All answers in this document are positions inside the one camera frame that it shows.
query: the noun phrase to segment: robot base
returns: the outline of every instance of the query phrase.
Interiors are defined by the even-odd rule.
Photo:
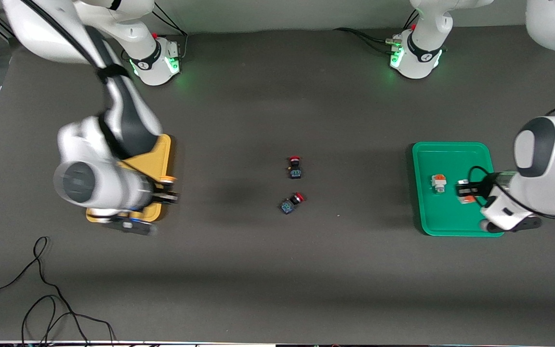
[[[156,42],[161,46],[161,56],[151,68],[144,70],[130,60],[134,74],[140,77],[143,83],[150,86],[163,85],[180,71],[177,42],[168,41],[165,38],[157,38]]]
[[[172,143],[170,136],[167,134],[161,134],[152,151],[130,158],[126,161],[121,161],[119,162],[119,165],[121,165],[121,167],[126,167],[126,162],[129,162],[137,169],[151,176],[154,180],[160,182],[161,176],[167,176],[170,161],[174,159],[170,156],[173,145],[174,144]],[[166,211],[166,206],[164,205],[165,204],[161,204],[159,202],[153,202],[149,206],[145,207],[142,212],[132,212],[129,216],[127,216],[127,214],[122,214],[121,217],[129,218],[134,221],[141,222],[141,224],[150,226],[152,222],[155,222],[163,217],[164,212]],[[91,209],[87,209],[85,213],[87,220],[93,223],[100,222],[96,218],[91,217],[91,215]]]
[[[436,57],[432,57],[429,62],[420,62],[418,57],[414,53],[410,52],[408,45],[405,44],[405,42],[408,41],[410,34],[412,34],[412,30],[407,29],[399,34],[393,35],[394,40],[401,40],[402,45],[399,47],[399,50],[394,52],[394,55],[391,56],[389,66],[398,70],[399,73],[408,79],[423,79],[424,77],[427,77],[427,75],[429,75],[436,66],[438,66],[438,60],[442,55],[442,50],[438,53],[438,55],[436,55]]]

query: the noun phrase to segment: gray tabletop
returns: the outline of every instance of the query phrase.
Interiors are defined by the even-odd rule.
[[[101,86],[17,51],[0,93],[0,285],[48,235],[48,279],[120,340],[555,346],[555,222],[426,237],[407,160],[417,141],[482,141],[512,168],[518,129],[555,107],[555,53],[524,27],[458,28],[447,46],[412,81],[348,33],[192,36],[176,79],[136,80],[178,141],[181,204],[153,237],[90,224],[56,195],[57,130],[100,110]],[[285,178],[292,155],[302,180]],[[283,215],[294,191],[308,201]],[[37,278],[0,294],[0,340],[51,292]],[[71,326],[57,338],[78,340]]]

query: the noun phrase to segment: cable connector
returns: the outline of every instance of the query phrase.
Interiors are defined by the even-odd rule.
[[[385,39],[385,44],[388,44],[389,46],[399,47],[399,46],[401,46],[401,39],[387,38],[387,39]]]

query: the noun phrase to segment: orange component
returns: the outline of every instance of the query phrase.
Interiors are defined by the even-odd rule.
[[[173,176],[160,176],[158,182],[174,182],[176,180],[177,178],[174,178]]]

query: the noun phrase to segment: robotic arm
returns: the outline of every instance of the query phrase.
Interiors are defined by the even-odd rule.
[[[179,73],[179,47],[154,38],[139,18],[151,13],[153,0],[75,0],[81,21],[114,37],[130,56],[141,81],[150,86],[166,83]]]
[[[526,26],[537,43],[555,51],[555,0],[528,0]],[[488,173],[466,187],[487,200],[481,209],[484,230],[517,231],[539,227],[539,217],[555,219],[554,111],[529,121],[518,133],[517,172]]]
[[[449,11],[489,5],[494,0],[410,0],[418,11],[416,29],[394,35],[400,42],[390,66],[409,79],[423,79],[438,66],[442,44],[453,28]]]
[[[176,194],[169,184],[118,165],[119,160],[151,151],[161,125],[99,31],[83,24],[71,0],[3,0],[3,4],[18,39],[29,50],[53,61],[90,64],[112,102],[97,116],[60,129],[57,193],[91,208],[103,223],[152,202],[174,202]]]

